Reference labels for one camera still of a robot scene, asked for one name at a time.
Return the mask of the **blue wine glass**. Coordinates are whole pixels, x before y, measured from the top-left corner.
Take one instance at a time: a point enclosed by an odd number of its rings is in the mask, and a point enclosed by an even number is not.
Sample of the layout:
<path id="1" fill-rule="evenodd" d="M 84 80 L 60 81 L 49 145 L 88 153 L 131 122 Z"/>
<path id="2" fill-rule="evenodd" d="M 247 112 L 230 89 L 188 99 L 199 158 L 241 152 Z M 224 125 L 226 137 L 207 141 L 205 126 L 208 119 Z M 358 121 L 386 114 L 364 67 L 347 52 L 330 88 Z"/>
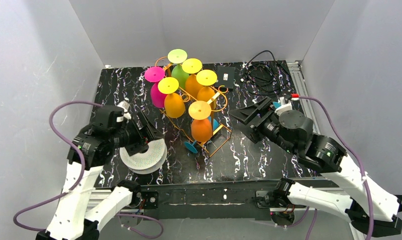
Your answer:
<path id="1" fill-rule="evenodd" d="M 214 131 L 219 127 L 218 122 L 213 119 L 211 122 L 211 117 L 208 117 L 203 120 L 194 119 L 191 125 L 191 133 L 194 141 L 186 141 L 184 143 L 185 147 L 194 154 L 197 154 L 198 151 L 195 145 L 200 142 L 203 145 L 204 142 L 207 142 L 211 139 L 214 134 Z"/>

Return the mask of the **teal wine glass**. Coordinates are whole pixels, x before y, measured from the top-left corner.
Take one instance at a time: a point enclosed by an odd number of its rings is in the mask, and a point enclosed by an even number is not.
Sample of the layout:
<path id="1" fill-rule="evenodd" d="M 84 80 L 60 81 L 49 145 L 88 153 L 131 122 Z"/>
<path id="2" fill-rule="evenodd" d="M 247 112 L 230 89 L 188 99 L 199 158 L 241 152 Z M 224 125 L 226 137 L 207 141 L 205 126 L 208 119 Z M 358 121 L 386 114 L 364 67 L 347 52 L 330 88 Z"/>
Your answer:
<path id="1" fill-rule="evenodd" d="M 280 108 L 282 105 L 279 102 L 273 102 L 273 106 L 274 108 L 277 110 L 278 108 Z"/>

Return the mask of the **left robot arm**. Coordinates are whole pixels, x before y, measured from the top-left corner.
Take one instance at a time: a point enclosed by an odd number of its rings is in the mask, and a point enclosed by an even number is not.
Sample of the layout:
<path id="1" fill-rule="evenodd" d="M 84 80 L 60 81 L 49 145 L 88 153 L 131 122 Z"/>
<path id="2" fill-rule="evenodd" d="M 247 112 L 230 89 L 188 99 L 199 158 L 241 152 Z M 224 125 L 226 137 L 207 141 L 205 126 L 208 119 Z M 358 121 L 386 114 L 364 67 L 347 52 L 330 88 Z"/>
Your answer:
<path id="1" fill-rule="evenodd" d="M 102 106 L 93 122 L 70 141 L 66 179 L 54 217 L 36 239 L 96 240 L 104 226 L 141 191 L 137 182 L 123 180 L 107 198 L 87 210 L 96 179 L 116 149 L 125 148 L 129 155 L 146 153 L 149 143 L 163 138 L 143 112 L 137 113 L 142 127 L 125 114 L 122 107 Z"/>

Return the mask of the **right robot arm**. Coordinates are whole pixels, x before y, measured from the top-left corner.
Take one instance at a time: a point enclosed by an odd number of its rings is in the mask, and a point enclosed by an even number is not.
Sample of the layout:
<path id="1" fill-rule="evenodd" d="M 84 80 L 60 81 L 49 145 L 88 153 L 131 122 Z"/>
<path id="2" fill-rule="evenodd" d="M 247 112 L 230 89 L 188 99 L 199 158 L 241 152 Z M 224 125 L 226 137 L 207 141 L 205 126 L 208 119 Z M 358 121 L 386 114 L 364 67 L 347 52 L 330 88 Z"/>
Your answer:
<path id="1" fill-rule="evenodd" d="M 314 133 L 313 120 L 294 110 L 290 102 L 278 104 L 265 98 L 229 114 L 248 128 L 246 137 L 252 142 L 269 139 L 345 192 L 338 195 L 282 178 L 272 192 L 256 197 L 260 207 L 306 206 L 338 216 L 368 237 L 401 234 L 402 195 L 387 192 L 368 177 L 347 147 Z"/>

